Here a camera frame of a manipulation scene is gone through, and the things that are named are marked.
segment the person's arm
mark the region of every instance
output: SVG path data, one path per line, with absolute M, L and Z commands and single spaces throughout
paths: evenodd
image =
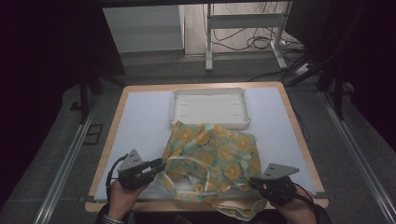
M 139 189 L 131 190 L 124 188 L 119 180 L 115 180 L 111 183 L 111 196 L 110 196 L 110 207 L 108 210 L 108 215 L 104 219 L 115 219 L 113 223 L 120 222 L 123 220 L 125 215 L 131 211 L 134 204 L 137 201 L 140 193 L 147 187 L 145 185 Z
M 299 186 L 296 186 L 297 194 L 310 200 L 314 195 L 309 191 L 304 191 Z M 286 203 L 282 206 L 270 202 L 270 204 L 276 208 L 276 210 L 289 222 L 289 224 L 316 224 L 317 219 L 314 211 L 308 205 L 298 199 L 293 199 L 291 202 Z

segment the white tray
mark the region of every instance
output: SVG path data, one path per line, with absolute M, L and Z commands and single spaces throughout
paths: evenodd
M 214 123 L 230 130 L 242 130 L 250 124 L 245 90 L 179 89 L 174 91 L 171 123 Z

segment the white wall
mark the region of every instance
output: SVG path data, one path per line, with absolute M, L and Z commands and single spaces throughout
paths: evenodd
M 183 6 L 103 9 L 119 53 L 184 49 Z

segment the folded fabric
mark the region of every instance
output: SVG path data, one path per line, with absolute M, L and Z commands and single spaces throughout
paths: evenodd
M 228 189 L 253 190 L 250 177 L 260 177 L 262 168 L 256 137 L 229 131 L 219 125 L 186 125 L 178 121 L 163 152 L 165 172 L 158 174 L 177 200 L 211 203 L 221 213 L 240 220 L 251 220 L 266 205 L 258 199 L 249 209 L 238 203 L 217 204 L 215 199 Z M 176 183 L 190 180 L 193 189 L 180 189 Z

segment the wooden floor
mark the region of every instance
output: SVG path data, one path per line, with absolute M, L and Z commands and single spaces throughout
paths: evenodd
M 215 4 L 212 7 L 213 15 L 230 15 L 230 14 L 252 14 L 252 13 L 278 13 L 282 12 L 287 3 L 269 2 L 269 3 L 235 3 L 235 4 Z M 184 7 L 185 16 L 185 53 L 204 54 L 206 47 L 206 12 L 207 5 L 186 5 Z M 262 49 L 248 48 L 247 41 L 253 36 L 266 36 L 271 38 L 271 32 L 263 28 L 248 28 L 236 35 L 241 29 L 218 29 L 212 32 L 213 52 L 238 52 L 238 51 L 261 51 Z M 282 35 L 284 38 L 293 39 L 287 34 Z M 267 41 L 256 41 L 256 46 L 262 48 L 268 45 Z

